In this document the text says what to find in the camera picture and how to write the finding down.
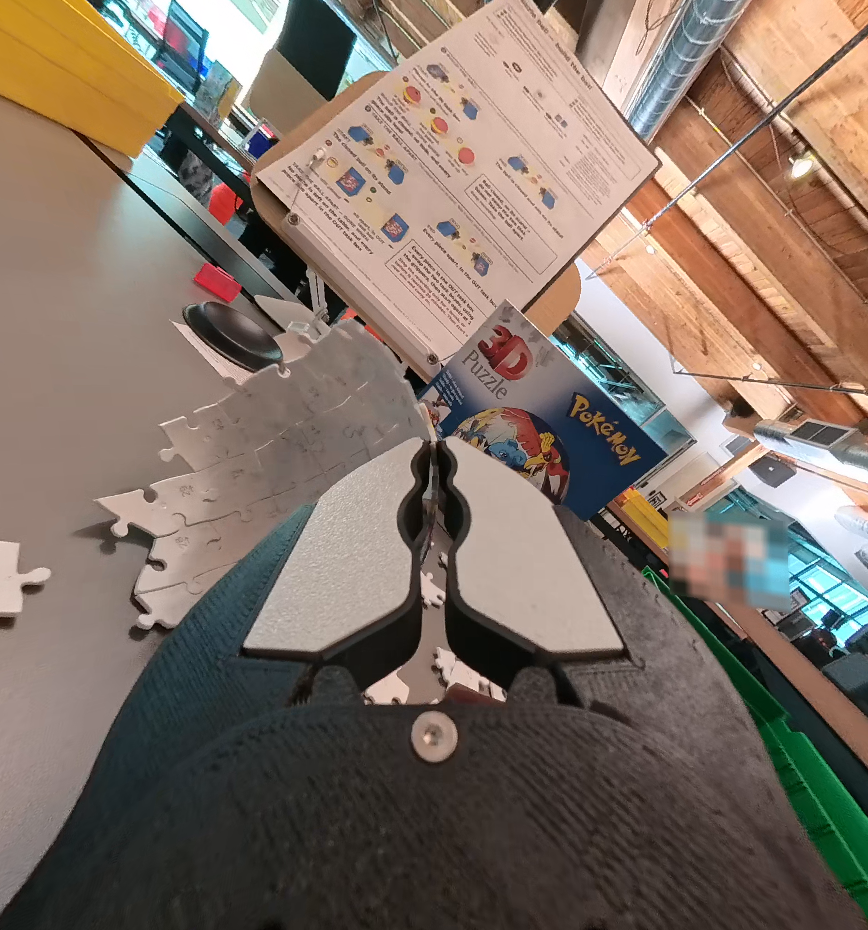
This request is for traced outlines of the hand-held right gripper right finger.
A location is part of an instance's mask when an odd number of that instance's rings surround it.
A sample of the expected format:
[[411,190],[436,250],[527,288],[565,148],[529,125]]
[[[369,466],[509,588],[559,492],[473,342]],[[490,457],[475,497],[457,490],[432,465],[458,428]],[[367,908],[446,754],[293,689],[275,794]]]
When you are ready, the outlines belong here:
[[624,641],[551,502],[455,437],[438,444],[438,468],[456,656],[467,665],[622,656]]

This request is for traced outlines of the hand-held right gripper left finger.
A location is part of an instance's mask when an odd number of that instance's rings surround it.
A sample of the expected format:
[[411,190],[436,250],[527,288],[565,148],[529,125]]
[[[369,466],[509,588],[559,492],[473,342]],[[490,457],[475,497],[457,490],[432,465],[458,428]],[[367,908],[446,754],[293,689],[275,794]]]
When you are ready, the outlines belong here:
[[304,661],[413,657],[424,612],[430,455],[428,440],[409,438],[324,493],[246,635],[246,654]]

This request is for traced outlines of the partly built puzzle ball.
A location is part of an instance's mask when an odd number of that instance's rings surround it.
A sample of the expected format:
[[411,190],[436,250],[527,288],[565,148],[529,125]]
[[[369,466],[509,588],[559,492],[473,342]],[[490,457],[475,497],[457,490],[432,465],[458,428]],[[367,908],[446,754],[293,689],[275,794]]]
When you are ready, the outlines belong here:
[[133,588],[135,627],[171,630],[220,578],[299,507],[402,442],[433,436],[394,353],[354,319],[161,424],[161,459],[187,467],[98,498],[117,538],[152,539]]

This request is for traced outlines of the pile of white puzzle pieces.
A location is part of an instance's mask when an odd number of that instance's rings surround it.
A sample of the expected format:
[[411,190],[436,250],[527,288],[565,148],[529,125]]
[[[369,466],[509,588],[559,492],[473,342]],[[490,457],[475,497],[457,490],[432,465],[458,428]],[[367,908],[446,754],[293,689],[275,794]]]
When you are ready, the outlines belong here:
[[463,663],[446,645],[442,610],[445,608],[446,566],[438,557],[440,575],[421,571],[422,638],[407,668],[397,668],[363,692],[368,705],[437,704],[455,687],[493,701],[505,702],[505,689]]

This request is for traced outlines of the blue puzzle box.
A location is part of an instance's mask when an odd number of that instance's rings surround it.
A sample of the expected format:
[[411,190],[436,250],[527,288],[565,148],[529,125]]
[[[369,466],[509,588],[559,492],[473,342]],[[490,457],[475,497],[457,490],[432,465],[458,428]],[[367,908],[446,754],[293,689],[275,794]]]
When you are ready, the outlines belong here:
[[440,440],[478,448],[583,521],[666,457],[507,301],[419,399]]

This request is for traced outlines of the paper puzzle leaflet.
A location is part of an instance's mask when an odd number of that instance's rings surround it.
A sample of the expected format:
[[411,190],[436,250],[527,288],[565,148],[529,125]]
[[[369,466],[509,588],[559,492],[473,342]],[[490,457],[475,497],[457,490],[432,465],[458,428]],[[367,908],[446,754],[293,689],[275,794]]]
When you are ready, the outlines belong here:
[[201,340],[188,325],[172,321],[172,326],[196,353],[203,358],[207,365],[217,372],[220,378],[227,379],[237,385],[242,385],[253,376],[253,372],[236,365],[207,345],[207,343]]

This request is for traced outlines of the black round ball stand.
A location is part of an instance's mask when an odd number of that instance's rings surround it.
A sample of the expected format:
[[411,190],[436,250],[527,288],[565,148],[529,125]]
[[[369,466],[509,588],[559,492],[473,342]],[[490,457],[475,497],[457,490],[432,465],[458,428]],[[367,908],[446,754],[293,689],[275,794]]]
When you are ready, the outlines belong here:
[[241,311],[218,301],[187,305],[183,320],[205,345],[249,372],[281,366],[284,356],[276,340]]

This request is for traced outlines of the yellow parts bins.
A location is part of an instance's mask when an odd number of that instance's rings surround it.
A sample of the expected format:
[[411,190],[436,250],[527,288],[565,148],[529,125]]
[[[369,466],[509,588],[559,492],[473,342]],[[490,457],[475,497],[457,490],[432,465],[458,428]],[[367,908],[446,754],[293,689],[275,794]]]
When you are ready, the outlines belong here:
[[640,531],[641,537],[661,553],[662,560],[667,561],[668,519],[634,487],[627,488],[615,499],[615,502],[626,515],[628,522]]

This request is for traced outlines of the wooden workbench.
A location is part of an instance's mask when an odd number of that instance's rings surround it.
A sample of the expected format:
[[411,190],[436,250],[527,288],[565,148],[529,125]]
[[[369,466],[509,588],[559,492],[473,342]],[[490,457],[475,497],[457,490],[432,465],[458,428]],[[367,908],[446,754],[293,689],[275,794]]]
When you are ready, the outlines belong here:
[[735,604],[728,608],[711,601],[707,601],[707,606],[731,632],[756,646],[769,659],[868,770],[868,717],[778,634],[760,612]]

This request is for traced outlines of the red plastic object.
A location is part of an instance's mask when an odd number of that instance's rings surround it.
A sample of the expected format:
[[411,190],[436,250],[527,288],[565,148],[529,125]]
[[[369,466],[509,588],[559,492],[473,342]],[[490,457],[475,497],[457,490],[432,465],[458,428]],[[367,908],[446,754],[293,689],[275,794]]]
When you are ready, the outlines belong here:
[[224,303],[231,303],[242,292],[242,285],[231,274],[210,262],[201,266],[193,283]]

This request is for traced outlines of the dark desk hatch panel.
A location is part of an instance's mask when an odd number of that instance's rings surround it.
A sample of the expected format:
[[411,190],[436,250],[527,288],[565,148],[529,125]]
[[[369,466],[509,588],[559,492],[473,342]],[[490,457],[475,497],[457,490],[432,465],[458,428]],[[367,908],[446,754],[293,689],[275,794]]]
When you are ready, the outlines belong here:
[[243,247],[177,180],[151,151],[143,151],[124,170],[124,180],[205,260],[229,273],[245,296],[270,296],[298,302],[295,294]]

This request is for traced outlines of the red rounded object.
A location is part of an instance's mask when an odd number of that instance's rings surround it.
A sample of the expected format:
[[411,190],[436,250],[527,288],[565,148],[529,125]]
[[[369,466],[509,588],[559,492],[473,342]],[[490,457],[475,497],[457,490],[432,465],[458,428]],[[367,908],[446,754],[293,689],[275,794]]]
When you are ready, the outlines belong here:
[[241,219],[246,219],[249,207],[237,192],[234,192],[226,182],[221,181],[212,189],[208,211],[222,226],[227,226],[237,215]]

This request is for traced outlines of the green plastic bin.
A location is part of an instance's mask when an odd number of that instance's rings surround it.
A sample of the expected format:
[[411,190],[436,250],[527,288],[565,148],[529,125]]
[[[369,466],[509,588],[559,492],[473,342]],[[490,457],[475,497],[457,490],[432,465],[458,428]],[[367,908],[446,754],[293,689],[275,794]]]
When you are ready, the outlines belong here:
[[811,740],[790,727],[775,697],[743,666],[707,625],[669,592],[649,567],[645,575],[702,636],[750,713],[785,794],[823,860],[868,919],[868,816]]

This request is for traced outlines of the laminated instruction sheet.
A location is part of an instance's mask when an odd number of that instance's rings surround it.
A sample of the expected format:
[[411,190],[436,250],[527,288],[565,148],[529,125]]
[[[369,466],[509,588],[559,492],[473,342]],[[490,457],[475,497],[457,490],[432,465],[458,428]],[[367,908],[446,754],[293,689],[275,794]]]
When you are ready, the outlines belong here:
[[660,169],[533,2],[492,2],[271,149],[259,215],[430,379]]

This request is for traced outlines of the brown cardboard panel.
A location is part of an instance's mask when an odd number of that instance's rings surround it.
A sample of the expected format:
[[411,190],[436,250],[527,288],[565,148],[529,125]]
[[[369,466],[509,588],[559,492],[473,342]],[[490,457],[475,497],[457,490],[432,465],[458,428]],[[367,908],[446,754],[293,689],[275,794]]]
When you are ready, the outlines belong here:
[[248,109],[281,132],[295,127],[326,102],[276,49],[265,53],[247,96]]

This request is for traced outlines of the black display panel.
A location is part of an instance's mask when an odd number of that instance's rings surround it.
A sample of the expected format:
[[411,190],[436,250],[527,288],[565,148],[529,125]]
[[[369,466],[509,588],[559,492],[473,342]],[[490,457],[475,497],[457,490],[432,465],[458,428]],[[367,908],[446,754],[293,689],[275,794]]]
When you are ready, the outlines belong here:
[[325,100],[331,100],[356,41],[356,32],[326,2],[289,1],[274,48]]

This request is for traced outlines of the black mesh office chair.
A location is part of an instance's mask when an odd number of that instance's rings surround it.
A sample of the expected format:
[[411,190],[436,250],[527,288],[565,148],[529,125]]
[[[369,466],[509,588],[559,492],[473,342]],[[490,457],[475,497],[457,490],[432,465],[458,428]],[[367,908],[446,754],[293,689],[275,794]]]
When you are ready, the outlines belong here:
[[202,84],[208,37],[208,30],[183,6],[172,1],[152,63],[178,88],[193,96]]

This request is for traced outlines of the yellow plastic bin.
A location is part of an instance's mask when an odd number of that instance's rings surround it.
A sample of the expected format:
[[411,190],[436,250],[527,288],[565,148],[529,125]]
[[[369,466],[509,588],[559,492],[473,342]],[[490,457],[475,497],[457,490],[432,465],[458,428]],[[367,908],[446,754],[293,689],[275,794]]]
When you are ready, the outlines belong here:
[[0,97],[132,158],[184,101],[84,1],[0,1]]

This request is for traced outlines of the black wall speaker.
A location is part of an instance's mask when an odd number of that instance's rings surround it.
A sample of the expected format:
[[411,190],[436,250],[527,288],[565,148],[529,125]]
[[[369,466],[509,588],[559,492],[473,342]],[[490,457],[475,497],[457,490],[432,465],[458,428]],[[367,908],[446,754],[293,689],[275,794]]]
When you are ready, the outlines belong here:
[[798,474],[798,470],[775,455],[766,454],[755,459],[748,470],[764,485],[777,489]]

